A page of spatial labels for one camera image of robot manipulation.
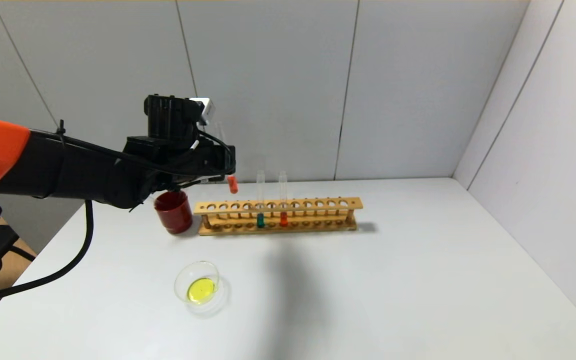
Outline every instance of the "red ceramic mug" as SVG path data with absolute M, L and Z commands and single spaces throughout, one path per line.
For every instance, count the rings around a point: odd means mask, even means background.
M 171 234 L 183 233 L 193 224 L 188 196 L 183 191 L 160 194 L 155 200 L 155 210 L 164 228 Z

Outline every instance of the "white table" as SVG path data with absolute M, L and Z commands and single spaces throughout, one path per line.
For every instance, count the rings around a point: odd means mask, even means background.
M 253 184 L 239 188 L 188 192 L 192 203 L 254 198 Z M 266 198 L 277 188 L 267 184 Z M 152 201 L 130 213 L 96 203 L 82 262 L 1 301 L 0 360 L 576 360 L 576 308 L 454 180 L 288 189 L 291 198 L 360 196 L 360 230 L 175 236 Z M 61 268 L 84 232 L 82 208 L 18 283 Z M 197 260 L 216 264 L 231 288 L 208 319 L 173 292 Z

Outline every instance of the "test tube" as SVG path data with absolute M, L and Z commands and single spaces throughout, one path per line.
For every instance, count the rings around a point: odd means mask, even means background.
M 279 207 L 281 207 L 281 216 L 279 217 L 279 225 L 282 227 L 288 226 L 288 176 L 286 171 L 279 172 Z
M 222 125 L 221 121 L 214 122 L 215 128 L 217 129 L 217 135 L 219 135 L 219 139 L 223 142 L 226 142 L 226 135 L 224 135 L 224 125 Z M 226 180 L 228 181 L 228 189 L 230 189 L 231 194 L 237 194 L 240 191 L 240 186 L 237 183 L 237 177 L 235 174 L 231 174 L 226 176 Z
M 266 205 L 264 204 L 264 185 L 266 184 L 266 174 L 263 170 L 256 172 L 256 205 L 255 207 L 261 209 L 256 214 L 256 227 L 265 227 L 264 211 L 262 210 Z

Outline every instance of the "petri dish with yellow liquid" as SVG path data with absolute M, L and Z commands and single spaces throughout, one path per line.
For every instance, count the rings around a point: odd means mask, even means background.
M 217 266 L 208 261 L 193 262 L 174 280 L 174 294 L 195 313 L 212 312 L 220 307 L 224 292 Z

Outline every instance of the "wooden test tube rack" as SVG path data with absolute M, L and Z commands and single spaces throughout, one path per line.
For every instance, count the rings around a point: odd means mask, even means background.
M 266 233 L 306 233 L 311 231 L 357 230 L 355 210 L 364 205 L 358 197 L 292 198 L 286 207 L 281 200 L 198 202 L 194 214 L 201 215 L 199 235 L 244 235 Z M 288 225 L 280 225 L 281 212 Z M 264 226 L 257 226 L 263 213 Z

